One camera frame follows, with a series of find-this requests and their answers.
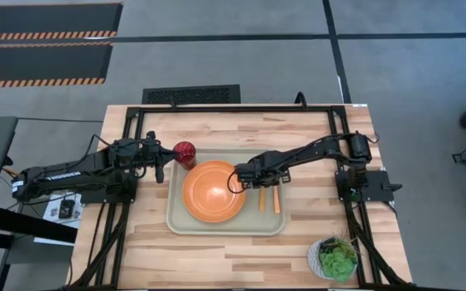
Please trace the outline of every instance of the succulent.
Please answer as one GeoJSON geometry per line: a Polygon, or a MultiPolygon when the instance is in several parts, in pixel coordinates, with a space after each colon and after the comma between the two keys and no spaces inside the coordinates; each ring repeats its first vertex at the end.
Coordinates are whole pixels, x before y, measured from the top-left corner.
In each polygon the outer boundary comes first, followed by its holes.
{"type": "Polygon", "coordinates": [[[348,280],[357,265],[355,250],[340,238],[324,241],[319,249],[319,257],[323,273],[340,282],[348,280]]]}

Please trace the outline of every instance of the butcher block tabletop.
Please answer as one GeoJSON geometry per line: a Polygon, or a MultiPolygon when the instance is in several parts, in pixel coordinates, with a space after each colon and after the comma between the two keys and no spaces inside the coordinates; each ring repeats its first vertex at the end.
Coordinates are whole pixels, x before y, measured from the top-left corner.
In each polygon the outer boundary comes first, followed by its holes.
{"type": "MultiPolygon", "coordinates": [[[[108,107],[101,133],[105,141],[121,138],[127,107],[108,107]]],[[[375,139],[368,107],[346,105],[345,108],[350,132],[358,130],[375,139]]],[[[135,127],[133,121],[131,134],[135,127]]],[[[198,149],[290,150],[330,134],[324,112],[147,113],[142,137],[151,130],[155,131],[161,146],[167,149],[172,149],[179,141],[190,141],[198,149]]],[[[342,132],[339,120],[337,130],[342,132]]],[[[371,154],[373,159],[368,169],[380,169],[383,163],[377,145],[371,144],[371,154]]],[[[355,274],[348,281],[337,283],[315,276],[307,264],[308,248],[315,241],[332,235],[349,238],[345,210],[337,199],[336,163],[333,160],[324,159],[290,169],[292,181],[287,184],[284,198],[286,225],[281,233],[268,237],[178,235],[171,232],[167,227],[166,212],[173,163],[164,167],[164,183],[155,182],[152,169],[138,182],[136,200],[130,205],[119,289],[358,285],[355,274]]],[[[375,246],[402,279],[411,281],[395,214],[380,202],[367,202],[366,206],[375,246]]],[[[101,218],[93,256],[100,249],[107,209],[104,208],[101,218]]],[[[87,267],[99,210],[100,205],[87,205],[83,210],[72,257],[74,280],[87,267]]],[[[116,209],[115,222],[119,214],[120,207],[116,209]]],[[[113,252],[114,249],[106,263],[104,284],[110,281],[113,252]]],[[[362,250],[362,260],[366,280],[371,282],[365,250],[362,250]]]]}

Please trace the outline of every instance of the orange bowl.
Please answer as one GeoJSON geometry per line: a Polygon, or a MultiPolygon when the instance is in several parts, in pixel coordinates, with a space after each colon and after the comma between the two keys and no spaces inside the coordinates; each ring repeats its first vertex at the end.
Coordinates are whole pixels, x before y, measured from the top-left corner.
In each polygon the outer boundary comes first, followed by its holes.
{"type": "MultiPolygon", "coordinates": [[[[208,161],[194,167],[184,179],[183,202],[197,219],[205,222],[222,222],[234,217],[244,205],[245,193],[234,194],[227,188],[227,179],[235,168],[223,161],[208,161]]],[[[242,190],[233,175],[230,188],[242,190]]]]}

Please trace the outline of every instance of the red mug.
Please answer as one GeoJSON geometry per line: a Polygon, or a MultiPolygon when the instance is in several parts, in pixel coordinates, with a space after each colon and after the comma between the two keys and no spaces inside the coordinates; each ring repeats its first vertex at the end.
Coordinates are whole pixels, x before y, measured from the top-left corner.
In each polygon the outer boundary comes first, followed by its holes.
{"type": "Polygon", "coordinates": [[[195,159],[195,146],[191,142],[182,141],[174,146],[174,151],[179,153],[176,158],[176,161],[185,169],[192,170],[197,165],[197,160],[195,159]]]}

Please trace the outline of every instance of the black mat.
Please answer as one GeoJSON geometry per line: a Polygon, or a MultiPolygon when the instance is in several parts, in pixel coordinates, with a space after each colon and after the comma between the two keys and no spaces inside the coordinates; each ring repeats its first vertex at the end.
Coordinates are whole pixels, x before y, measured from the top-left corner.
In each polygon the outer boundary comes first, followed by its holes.
{"type": "Polygon", "coordinates": [[[143,89],[142,104],[242,103],[240,85],[143,89]]]}
{"type": "Polygon", "coordinates": [[[0,40],[115,36],[121,3],[0,6],[0,40]]]}
{"type": "Polygon", "coordinates": [[[0,87],[104,83],[112,44],[0,45],[0,87]]]}

